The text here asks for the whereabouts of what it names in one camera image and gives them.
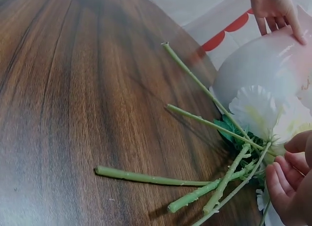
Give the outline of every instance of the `finger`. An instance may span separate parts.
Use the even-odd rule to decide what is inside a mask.
[[[289,10],[289,12],[285,16],[287,17],[289,25],[292,27],[293,35],[297,38],[297,40],[301,44],[306,44],[307,41],[303,36],[303,32],[301,30],[299,20],[295,14],[294,7],[292,7],[291,10]]]
[[[276,170],[278,180],[279,180],[284,192],[286,193],[287,196],[291,197],[295,193],[295,191],[294,191],[293,187],[287,181],[287,179],[284,175],[284,172],[281,168],[281,165],[277,162],[274,162],[273,166]]]
[[[291,198],[288,197],[283,190],[277,172],[273,165],[268,165],[266,168],[266,179],[269,196],[276,212],[280,217],[283,217]]]
[[[267,28],[266,28],[266,25],[265,25],[264,18],[255,17],[255,20],[256,20],[256,22],[258,24],[259,31],[260,31],[261,35],[262,36],[266,35],[267,34]]]
[[[286,25],[289,25],[289,21],[288,21],[288,19],[287,19],[286,16],[284,16],[284,20],[285,20],[285,24],[286,24]]]
[[[304,152],[306,150],[306,144],[309,136],[312,136],[312,130],[301,132],[287,142],[284,147],[291,153]]]
[[[282,171],[283,171],[288,183],[291,185],[291,187],[295,191],[297,191],[297,189],[298,189],[299,185],[301,184],[304,176],[299,171],[294,169],[293,166],[291,166],[289,164],[289,162],[287,162],[285,160],[284,157],[279,156],[275,159],[275,161],[277,163],[279,163],[280,167],[282,168]]]
[[[281,29],[286,26],[285,20],[283,17],[275,17],[274,19],[275,19],[278,29]]]
[[[312,134],[307,139],[305,156],[308,166],[312,169]]]
[[[267,17],[266,21],[268,23],[268,26],[269,26],[271,32],[274,32],[277,30],[277,26],[276,26],[276,22],[275,22],[274,17]]]
[[[304,153],[290,153],[286,152],[285,160],[298,171],[300,171],[303,175],[307,175],[310,171],[310,167],[307,164],[306,157]]]

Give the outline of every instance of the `pink vase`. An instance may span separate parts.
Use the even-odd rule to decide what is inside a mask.
[[[262,86],[279,99],[300,91],[312,68],[312,17],[297,9],[306,45],[287,26],[241,46],[221,65],[210,91],[226,109],[245,86]]]

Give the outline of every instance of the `flower bouquet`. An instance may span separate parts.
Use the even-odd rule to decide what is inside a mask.
[[[203,207],[203,217],[195,222],[193,224],[194,226],[199,226],[209,220],[244,185],[251,180],[255,180],[259,186],[259,190],[257,190],[259,210],[264,210],[264,216],[260,222],[260,225],[263,225],[266,214],[272,211],[265,187],[265,166],[272,163],[276,156],[285,153],[285,142],[302,131],[312,129],[310,110],[303,106],[296,96],[282,100],[276,98],[274,94],[262,86],[253,85],[239,89],[237,96],[228,105],[229,111],[227,111],[181,61],[169,44],[164,43],[163,47],[182,70],[198,84],[208,98],[216,104],[223,113],[223,116],[222,120],[214,120],[212,122],[171,104],[167,105],[167,109],[217,129],[223,138],[232,143],[233,147],[238,150],[238,155],[232,165],[229,166],[223,178],[209,182],[175,180],[103,166],[97,166],[95,168],[96,174],[159,185],[188,185],[199,187],[195,191],[169,204],[168,211],[171,213],[177,212],[189,203],[196,201],[199,197],[215,190],[215,193]],[[228,183],[233,180],[241,180],[240,185],[228,196],[222,198]]]

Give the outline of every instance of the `fingernail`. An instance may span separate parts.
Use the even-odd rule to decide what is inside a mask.
[[[302,39],[302,43],[303,44],[307,44],[308,43],[307,39],[303,35],[301,36],[301,39]]]

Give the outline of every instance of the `white petal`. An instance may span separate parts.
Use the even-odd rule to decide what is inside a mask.
[[[310,110],[297,97],[288,98],[283,104],[283,112],[273,128],[275,144],[289,141],[296,130],[305,123],[312,123]]]
[[[233,118],[264,140],[269,139],[281,108],[272,94],[261,86],[241,88],[229,105]]]
[[[258,209],[260,211],[264,211],[268,202],[269,202],[269,193],[267,188],[265,187],[264,192],[257,195]],[[264,223],[265,226],[285,226],[282,223],[279,215],[276,213],[272,204],[270,204],[269,206],[269,211],[267,213],[267,216],[265,217]]]

